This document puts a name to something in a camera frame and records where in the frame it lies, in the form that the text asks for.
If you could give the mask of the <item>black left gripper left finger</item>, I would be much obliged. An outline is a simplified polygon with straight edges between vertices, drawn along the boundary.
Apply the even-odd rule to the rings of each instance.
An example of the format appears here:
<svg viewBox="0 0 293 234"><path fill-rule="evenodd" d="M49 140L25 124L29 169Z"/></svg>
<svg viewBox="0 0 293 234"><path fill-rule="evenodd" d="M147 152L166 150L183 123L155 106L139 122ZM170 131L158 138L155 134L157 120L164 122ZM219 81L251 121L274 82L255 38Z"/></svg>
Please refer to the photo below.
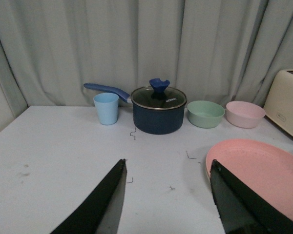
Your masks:
<svg viewBox="0 0 293 234"><path fill-rule="evenodd" d="M120 159L53 234L116 234L126 190L126 160Z"/></svg>

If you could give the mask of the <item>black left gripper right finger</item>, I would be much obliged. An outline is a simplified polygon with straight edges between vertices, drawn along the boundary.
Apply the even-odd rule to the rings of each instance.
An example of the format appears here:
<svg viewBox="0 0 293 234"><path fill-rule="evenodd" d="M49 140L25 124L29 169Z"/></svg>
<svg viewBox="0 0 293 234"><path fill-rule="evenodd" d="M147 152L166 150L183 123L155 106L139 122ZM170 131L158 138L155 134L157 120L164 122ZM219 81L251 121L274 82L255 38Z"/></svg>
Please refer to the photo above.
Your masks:
<svg viewBox="0 0 293 234"><path fill-rule="evenodd" d="M210 183L227 234L293 234L293 221L266 202L217 160Z"/></svg>

